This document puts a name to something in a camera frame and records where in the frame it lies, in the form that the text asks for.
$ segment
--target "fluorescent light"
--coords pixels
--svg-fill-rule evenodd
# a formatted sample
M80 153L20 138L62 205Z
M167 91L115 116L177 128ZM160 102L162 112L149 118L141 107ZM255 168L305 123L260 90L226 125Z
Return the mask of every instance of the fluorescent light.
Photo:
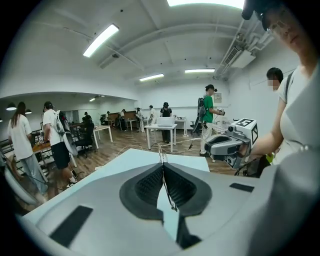
M119 31L115 25L110 25L105 31L103 31L93 42L90 44L88 49L84 52L83 56L90 57L96 49L99 48L108 38L112 37L116 32Z
M169 6L179 6L187 4L217 4L243 9L245 0L167 0Z
M145 77L145 78L141 78L140 81L143 82L143 81L147 81L147 80L150 80L150 79L163 78L163 77L164 77L164 74L156 74L156 75L148 76L148 77Z
M186 74L187 73L213 73L215 72L215 69L212 68L212 69L190 69L190 70L185 70L184 71Z

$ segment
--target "white ceiling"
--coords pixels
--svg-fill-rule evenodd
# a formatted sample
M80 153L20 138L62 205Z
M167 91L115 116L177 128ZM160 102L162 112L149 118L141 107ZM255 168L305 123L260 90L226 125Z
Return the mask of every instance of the white ceiling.
M262 36L264 31L256 19L239 28L241 11L218 4L169 7L166 0L53 0L43 5L32 22L54 30L50 40L78 55L115 24L119 32L91 61L107 75L134 84L140 83L139 78L163 73L165 78L158 80L161 83L199 76L184 74L185 69L217 69L238 30L247 38L252 33ZM113 58L114 53L120 57Z

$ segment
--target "white t-shirt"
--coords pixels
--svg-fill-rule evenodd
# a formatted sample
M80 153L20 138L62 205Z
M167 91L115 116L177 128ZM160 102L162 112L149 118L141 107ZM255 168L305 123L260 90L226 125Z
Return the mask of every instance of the white t-shirt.
M283 79L278 89L280 98L286 103L285 109L280 119L280 129L283 136L283 142L281 144L279 152L275 155L272 164L278 165L288 155L295 153L302 146L299 142L300 138L293 129L293 123L288 118L286 111L288 107L295 101L299 94L306 88L308 84L308 77L301 73L301 67L298 66L291 76L291 82L287 91L286 98L286 84L287 77Z
M17 160L32 156L32 147L27 137L31 132L29 121L24 115L20 114L18 116L16 126L13 128L11 120L9 121L7 133L12 139L14 154Z
M153 115L152 119L156 118L156 110L154 108L151 108L150 116Z
M50 124L49 141L51 146L63 142L63 138L60 137L59 133L54 128L55 114L56 111L53 109L49 109L43 114L43 126Z

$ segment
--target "sneakers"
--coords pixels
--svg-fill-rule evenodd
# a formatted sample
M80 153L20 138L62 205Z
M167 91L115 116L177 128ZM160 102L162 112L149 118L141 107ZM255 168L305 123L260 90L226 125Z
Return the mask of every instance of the sneakers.
M76 183L78 183L77 180L75 180L75 182L69 181L69 184L66 185L66 188L68 189L68 188L72 187L72 186L73 186L74 184L76 184Z

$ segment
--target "air conditioning unit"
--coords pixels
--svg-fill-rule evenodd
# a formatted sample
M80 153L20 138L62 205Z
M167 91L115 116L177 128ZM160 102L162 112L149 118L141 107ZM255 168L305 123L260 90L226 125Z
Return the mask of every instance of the air conditioning unit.
M237 46L234 46L232 48L232 50L230 51L228 57L226 57L224 64L226 66L230 66L233 61L235 61L235 59L239 56L239 54L242 53L242 50L240 48L238 48Z
M231 67L243 69L255 58L256 56L254 56L252 52L244 50L238 55L237 59L233 61L233 63L231 64Z

